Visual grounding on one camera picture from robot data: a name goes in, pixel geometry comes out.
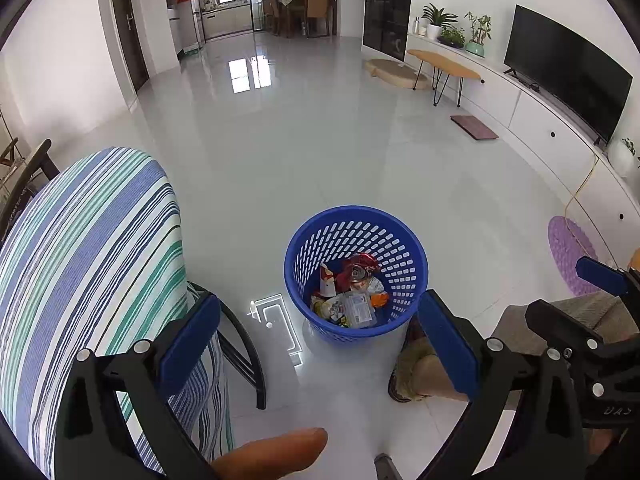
blue wastebasket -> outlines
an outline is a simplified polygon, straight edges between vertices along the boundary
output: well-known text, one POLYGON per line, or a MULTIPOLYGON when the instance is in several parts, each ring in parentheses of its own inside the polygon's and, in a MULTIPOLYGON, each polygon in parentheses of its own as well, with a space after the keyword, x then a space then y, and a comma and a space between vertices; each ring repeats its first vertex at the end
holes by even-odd
POLYGON ((351 343, 398 328, 418 308, 427 289, 429 269, 418 238, 397 218, 366 206, 346 205, 318 213, 301 226, 289 243, 284 281, 291 299, 321 336, 351 343), (320 264, 340 272, 342 261, 354 253, 374 256, 382 271, 376 276, 389 301, 376 309, 376 325, 353 329, 321 319, 310 308, 319 288, 320 264))

striped cushion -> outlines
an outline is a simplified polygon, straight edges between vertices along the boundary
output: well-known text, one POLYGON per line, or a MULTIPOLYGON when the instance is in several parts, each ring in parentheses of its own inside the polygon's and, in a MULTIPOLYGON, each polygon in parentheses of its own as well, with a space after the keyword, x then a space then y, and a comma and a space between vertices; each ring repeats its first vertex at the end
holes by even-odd
MULTIPOLYGON (((0 410, 54 477, 56 415, 72 360, 127 351, 193 305, 180 211, 160 165, 130 148, 88 156, 33 200, 0 252, 0 410)), ((207 459, 225 452, 226 383, 217 337, 169 404, 207 459)), ((120 395, 145 464, 159 470, 120 395)))

round floor mat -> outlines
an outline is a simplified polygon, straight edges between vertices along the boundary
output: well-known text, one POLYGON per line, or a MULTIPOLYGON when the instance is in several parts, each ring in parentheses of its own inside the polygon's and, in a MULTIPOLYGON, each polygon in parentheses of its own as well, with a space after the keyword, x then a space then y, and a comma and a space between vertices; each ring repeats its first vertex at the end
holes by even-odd
POLYGON ((584 231, 575 222, 569 219, 566 221, 574 233, 573 235, 567 229, 563 216, 554 216, 548 226, 549 247, 556 261, 556 266, 558 266, 562 279, 575 296, 597 292, 600 290, 597 286, 585 282, 575 272, 575 263, 578 259, 583 256, 590 256, 597 260, 596 251, 584 231), (576 241, 576 238, 580 240, 582 246, 576 241), (584 254, 583 247, 589 254, 584 254))

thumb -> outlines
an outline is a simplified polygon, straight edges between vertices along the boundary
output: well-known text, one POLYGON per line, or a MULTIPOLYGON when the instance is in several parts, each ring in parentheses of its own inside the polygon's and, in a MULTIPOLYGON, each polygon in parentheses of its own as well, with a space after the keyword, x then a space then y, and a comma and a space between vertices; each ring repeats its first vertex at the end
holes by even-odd
POLYGON ((277 480, 312 465, 327 438, 323 428, 309 428, 255 440, 214 460, 211 466, 222 480, 277 480))

green plant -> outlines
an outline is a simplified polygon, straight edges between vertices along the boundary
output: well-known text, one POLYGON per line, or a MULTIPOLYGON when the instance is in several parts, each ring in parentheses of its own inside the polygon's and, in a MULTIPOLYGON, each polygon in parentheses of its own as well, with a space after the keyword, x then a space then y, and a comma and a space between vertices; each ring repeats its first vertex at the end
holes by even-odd
POLYGON ((428 18, 431 22, 431 25, 436 25, 438 27, 447 28, 451 23, 457 23, 456 19, 458 16, 456 14, 451 14, 450 12, 445 12, 444 8, 438 9, 433 4, 429 4, 428 6, 424 6, 424 14, 423 18, 428 18))
POLYGON ((634 142, 631 139, 627 137, 626 139, 622 139, 622 142, 624 142, 625 146, 628 147, 629 151, 631 152, 631 155, 636 154, 636 147, 634 146, 634 142))
POLYGON ((471 22, 471 41, 484 45, 484 40, 486 38, 491 39, 491 35, 489 34, 489 32, 491 32, 490 16, 487 16, 486 14, 482 17, 475 16, 471 11, 469 11, 465 14, 465 18, 468 18, 471 22))
POLYGON ((463 28, 455 27, 444 28, 440 33, 440 37, 443 39, 444 43, 462 48, 466 43, 464 30, 465 29, 463 28))

